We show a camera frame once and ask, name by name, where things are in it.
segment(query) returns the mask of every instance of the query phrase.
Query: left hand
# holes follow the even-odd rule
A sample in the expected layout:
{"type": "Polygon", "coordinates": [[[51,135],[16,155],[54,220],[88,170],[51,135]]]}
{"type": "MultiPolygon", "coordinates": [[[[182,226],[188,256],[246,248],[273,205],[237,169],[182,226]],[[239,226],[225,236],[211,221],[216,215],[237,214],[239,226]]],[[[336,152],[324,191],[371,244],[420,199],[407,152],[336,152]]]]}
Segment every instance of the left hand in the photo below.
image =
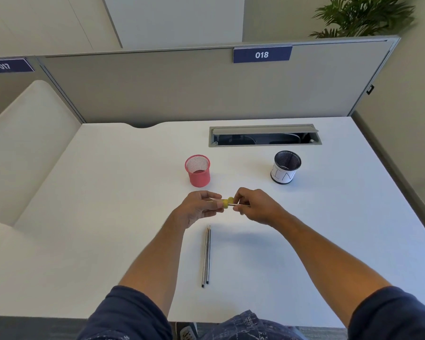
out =
{"type": "Polygon", "coordinates": [[[209,191],[191,192],[170,216],[175,217],[187,229],[200,218],[212,217],[217,212],[223,212],[222,200],[206,201],[205,198],[220,199],[222,196],[209,191]]]}

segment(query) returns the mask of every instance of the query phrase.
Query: number sign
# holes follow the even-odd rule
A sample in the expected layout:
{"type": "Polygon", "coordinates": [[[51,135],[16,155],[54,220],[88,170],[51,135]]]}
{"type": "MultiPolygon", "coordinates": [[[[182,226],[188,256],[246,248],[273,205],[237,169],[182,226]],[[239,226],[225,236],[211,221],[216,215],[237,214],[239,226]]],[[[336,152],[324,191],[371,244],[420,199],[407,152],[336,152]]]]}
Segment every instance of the number sign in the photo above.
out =
{"type": "Polygon", "coordinates": [[[1,72],[34,72],[25,58],[0,59],[1,72]]]}
{"type": "Polygon", "coordinates": [[[293,46],[288,47],[236,47],[233,63],[289,61],[293,46]]]}

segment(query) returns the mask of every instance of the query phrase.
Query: navy blue sleeve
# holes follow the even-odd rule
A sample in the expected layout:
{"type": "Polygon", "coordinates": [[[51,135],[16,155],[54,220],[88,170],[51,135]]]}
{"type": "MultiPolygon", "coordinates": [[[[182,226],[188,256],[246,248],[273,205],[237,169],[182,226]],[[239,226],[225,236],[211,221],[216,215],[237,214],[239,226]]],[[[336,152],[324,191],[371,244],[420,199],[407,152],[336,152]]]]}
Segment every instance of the navy blue sleeve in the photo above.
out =
{"type": "Polygon", "coordinates": [[[354,311],[349,340],[425,340],[425,305],[398,287],[374,292],[354,311]]]}
{"type": "Polygon", "coordinates": [[[77,340],[171,340],[162,311],[146,295],[115,286],[90,316],[77,340]]]}

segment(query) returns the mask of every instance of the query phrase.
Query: forearm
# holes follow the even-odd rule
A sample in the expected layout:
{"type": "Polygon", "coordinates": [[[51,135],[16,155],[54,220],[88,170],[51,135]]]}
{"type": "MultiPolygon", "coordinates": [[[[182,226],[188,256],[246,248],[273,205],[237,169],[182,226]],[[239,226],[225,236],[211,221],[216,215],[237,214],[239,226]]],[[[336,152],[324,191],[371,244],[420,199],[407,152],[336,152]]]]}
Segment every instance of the forearm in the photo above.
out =
{"type": "Polygon", "coordinates": [[[345,326],[357,306],[390,283],[294,216],[276,228],[293,246],[313,284],[345,326]]]}
{"type": "Polygon", "coordinates": [[[171,214],[119,282],[143,292],[165,316],[175,294],[184,231],[185,225],[171,214]]]}

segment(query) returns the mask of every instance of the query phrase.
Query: potted plant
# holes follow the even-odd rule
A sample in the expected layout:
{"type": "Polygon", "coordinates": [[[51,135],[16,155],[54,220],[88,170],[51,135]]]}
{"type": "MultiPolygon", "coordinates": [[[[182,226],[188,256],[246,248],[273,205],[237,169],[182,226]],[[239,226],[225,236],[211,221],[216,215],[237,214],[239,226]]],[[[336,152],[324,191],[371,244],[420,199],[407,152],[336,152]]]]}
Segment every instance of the potted plant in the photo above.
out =
{"type": "Polygon", "coordinates": [[[326,22],[321,32],[311,37],[335,38],[396,34],[409,26],[414,6],[400,0],[330,0],[317,8],[314,18],[326,22]]]}

